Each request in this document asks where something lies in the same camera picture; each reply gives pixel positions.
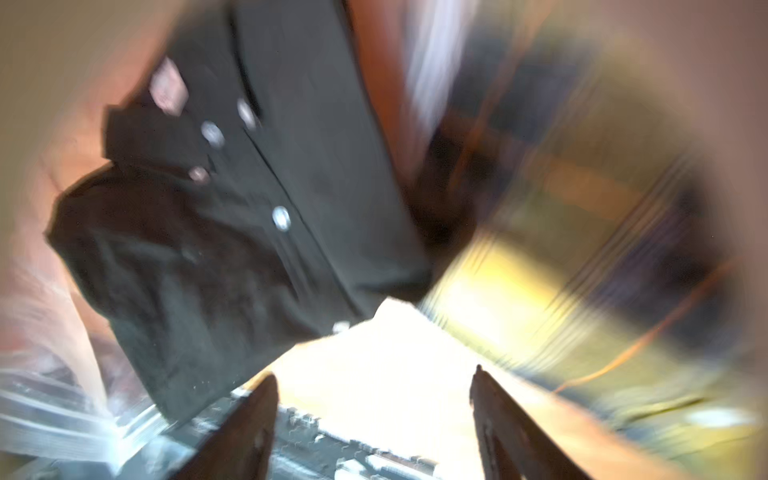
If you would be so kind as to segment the clear plastic vacuum bag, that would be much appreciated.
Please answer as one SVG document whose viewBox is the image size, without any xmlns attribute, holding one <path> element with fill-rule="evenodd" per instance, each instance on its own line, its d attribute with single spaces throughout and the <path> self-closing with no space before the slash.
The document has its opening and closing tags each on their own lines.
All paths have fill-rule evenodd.
<svg viewBox="0 0 768 480">
<path fill-rule="evenodd" d="M 1 5 L 1 475 L 107 475 L 167 424 L 49 246 L 56 198 L 104 165 L 101 121 L 138 82 L 182 1 Z"/>
</svg>

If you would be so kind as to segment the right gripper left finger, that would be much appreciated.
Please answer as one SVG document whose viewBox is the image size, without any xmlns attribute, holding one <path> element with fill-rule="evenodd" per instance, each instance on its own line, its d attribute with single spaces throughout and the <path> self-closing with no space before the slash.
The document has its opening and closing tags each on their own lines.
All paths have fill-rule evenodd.
<svg viewBox="0 0 768 480">
<path fill-rule="evenodd" d="M 277 378 L 269 374 L 172 477 L 265 480 L 278 402 Z"/>
</svg>

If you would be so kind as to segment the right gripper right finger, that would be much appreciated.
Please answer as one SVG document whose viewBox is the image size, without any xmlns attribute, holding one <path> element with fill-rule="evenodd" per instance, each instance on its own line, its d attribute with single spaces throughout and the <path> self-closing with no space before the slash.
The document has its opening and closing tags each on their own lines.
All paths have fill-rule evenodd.
<svg viewBox="0 0 768 480">
<path fill-rule="evenodd" d="M 487 480 L 591 478 L 481 366 L 472 377 L 470 404 Z"/>
</svg>

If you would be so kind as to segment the black shirt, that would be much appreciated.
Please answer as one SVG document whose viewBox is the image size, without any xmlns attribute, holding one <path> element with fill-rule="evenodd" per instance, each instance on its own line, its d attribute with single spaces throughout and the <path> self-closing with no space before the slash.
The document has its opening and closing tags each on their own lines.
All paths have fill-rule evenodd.
<svg viewBox="0 0 768 480">
<path fill-rule="evenodd" d="M 151 400 L 184 422 L 294 345 L 424 298 L 470 204 L 395 173 L 344 1 L 226 1 L 103 122 L 47 232 Z"/>
</svg>

